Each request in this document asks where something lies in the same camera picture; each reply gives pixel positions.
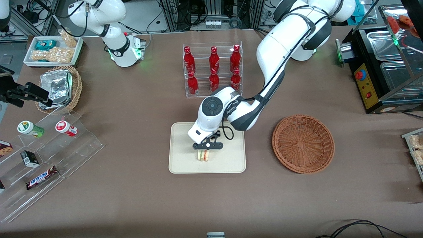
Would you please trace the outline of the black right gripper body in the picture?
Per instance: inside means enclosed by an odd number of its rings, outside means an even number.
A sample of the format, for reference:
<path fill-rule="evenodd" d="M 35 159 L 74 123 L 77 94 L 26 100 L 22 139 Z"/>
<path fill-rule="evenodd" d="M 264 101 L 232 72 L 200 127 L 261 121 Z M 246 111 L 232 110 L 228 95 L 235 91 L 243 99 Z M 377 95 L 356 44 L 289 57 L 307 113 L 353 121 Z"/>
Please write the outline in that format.
<path fill-rule="evenodd" d="M 12 71 L 9 68 L 4 66 L 0 67 L 0 95 L 4 96 L 8 91 L 14 90 L 16 88 L 15 80 L 13 75 L 15 71 Z"/>

